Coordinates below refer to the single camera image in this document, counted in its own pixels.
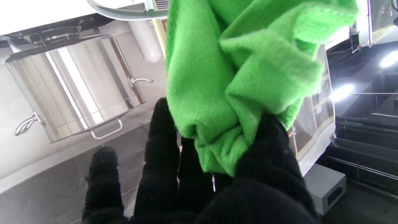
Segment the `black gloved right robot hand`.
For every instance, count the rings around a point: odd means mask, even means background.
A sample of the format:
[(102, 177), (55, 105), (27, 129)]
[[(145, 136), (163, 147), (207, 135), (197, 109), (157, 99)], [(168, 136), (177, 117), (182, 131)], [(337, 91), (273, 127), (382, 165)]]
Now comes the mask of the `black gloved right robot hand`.
[(124, 215), (118, 157), (111, 147), (94, 153), (86, 178), (83, 224), (320, 224), (287, 131), (263, 115), (254, 143), (234, 177), (202, 171), (192, 139), (177, 145), (165, 97), (152, 115), (134, 215)]

